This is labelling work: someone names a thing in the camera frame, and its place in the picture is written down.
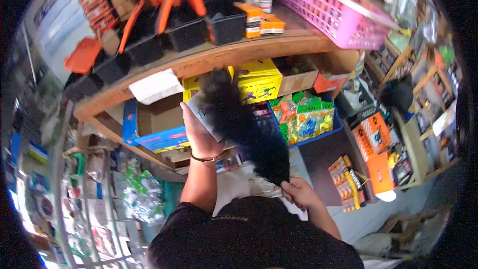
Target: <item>hand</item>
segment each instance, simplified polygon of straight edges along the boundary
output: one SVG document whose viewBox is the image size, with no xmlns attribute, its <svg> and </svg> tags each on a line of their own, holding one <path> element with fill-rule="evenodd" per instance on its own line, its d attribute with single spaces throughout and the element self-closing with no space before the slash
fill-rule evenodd
<svg viewBox="0 0 478 269">
<path fill-rule="evenodd" d="M 283 181 L 281 187 L 284 198 L 295 203 L 300 209 L 310 208 L 320 202 L 312 187 L 303 178 L 291 178 L 290 183 Z"/>
<path fill-rule="evenodd" d="M 181 102 L 182 118 L 186 127 L 186 136 L 196 158 L 212 158 L 220 155 L 223 145 L 219 144 L 193 114 L 186 103 Z"/>
</svg>

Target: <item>blue box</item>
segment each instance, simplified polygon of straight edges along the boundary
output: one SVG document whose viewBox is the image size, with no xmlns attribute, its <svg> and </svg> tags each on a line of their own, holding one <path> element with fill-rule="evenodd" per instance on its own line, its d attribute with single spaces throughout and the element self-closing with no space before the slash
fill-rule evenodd
<svg viewBox="0 0 478 269">
<path fill-rule="evenodd" d="M 123 141 L 130 146 L 141 145 L 160 153 L 188 146 L 186 128 L 179 103 L 182 93 L 164 98 L 151 105 L 131 99 L 124 104 Z"/>
<path fill-rule="evenodd" d="M 331 98 L 327 95 L 327 94 L 318 94 L 317 97 L 320 97 L 323 101 L 331 101 Z M 277 117 L 275 117 L 275 113 L 274 111 L 272 110 L 272 107 L 271 107 L 271 104 L 269 103 L 269 101 L 267 101 L 267 107 L 268 109 L 271 111 L 272 113 L 272 121 L 275 123 L 276 127 L 277 127 L 277 132 L 280 134 L 280 129 L 279 129 L 279 122 L 277 121 Z M 332 130 L 331 131 L 328 131 L 328 132 L 325 132 L 325 133 L 322 133 L 320 134 L 319 136 L 316 136 L 316 137 L 312 137 L 312 138 L 309 138 L 307 140 L 304 140 L 304 141 L 301 141 L 301 142 L 298 142 L 296 144 L 293 144 L 293 145 L 290 145 L 290 146 L 287 146 L 288 149 L 291 149 L 291 148 L 296 148 L 296 147 L 299 147 L 299 146 L 302 146 L 306 143 L 309 143 L 309 142 L 312 142 L 312 141 L 316 141 L 316 140 L 319 140 L 321 138 L 324 138 L 326 136 L 329 136 L 330 134 L 333 134 L 339 130 L 342 130 L 343 129 L 343 126 L 342 126 L 342 121 L 340 120 L 340 117 L 338 116 L 338 112 L 337 112 L 337 108 L 334 109 L 334 123 L 332 125 Z"/>
</svg>

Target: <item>person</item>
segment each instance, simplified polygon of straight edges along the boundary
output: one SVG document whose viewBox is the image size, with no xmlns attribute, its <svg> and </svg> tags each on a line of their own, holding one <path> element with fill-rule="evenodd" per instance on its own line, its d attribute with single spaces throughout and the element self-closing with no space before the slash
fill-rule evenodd
<svg viewBox="0 0 478 269">
<path fill-rule="evenodd" d="M 179 206 L 147 252 L 148 268 L 363 268 L 341 241 L 325 205 L 302 178 L 282 182 L 283 196 L 308 211 L 290 214 L 278 198 L 233 199 L 211 217 L 218 186 L 214 157 L 223 151 L 181 103 L 192 158 Z"/>
</svg>

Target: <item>black feather duster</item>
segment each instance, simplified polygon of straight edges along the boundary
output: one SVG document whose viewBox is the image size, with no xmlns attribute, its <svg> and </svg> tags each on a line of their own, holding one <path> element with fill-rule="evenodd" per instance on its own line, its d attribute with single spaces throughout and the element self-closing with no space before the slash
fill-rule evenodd
<svg viewBox="0 0 478 269">
<path fill-rule="evenodd" d="M 289 182 L 289 151 L 284 139 L 279 133 L 262 129 L 251 106 L 242 104 L 237 75 L 232 80 L 226 69 L 214 69 L 201 89 L 215 132 L 250 156 L 256 174 L 276 185 Z"/>
</svg>

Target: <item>pink plastic basket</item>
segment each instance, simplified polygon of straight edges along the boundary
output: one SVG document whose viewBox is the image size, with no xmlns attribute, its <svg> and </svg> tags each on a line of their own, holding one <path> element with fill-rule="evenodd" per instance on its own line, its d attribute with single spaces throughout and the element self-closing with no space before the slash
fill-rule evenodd
<svg viewBox="0 0 478 269">
<path fill-rule="evenodd" d="M 388 15 L 366 0 L 280 1 L 344 49 L 378 50 L 390 27 L 398 29 Z"/>
</svg>

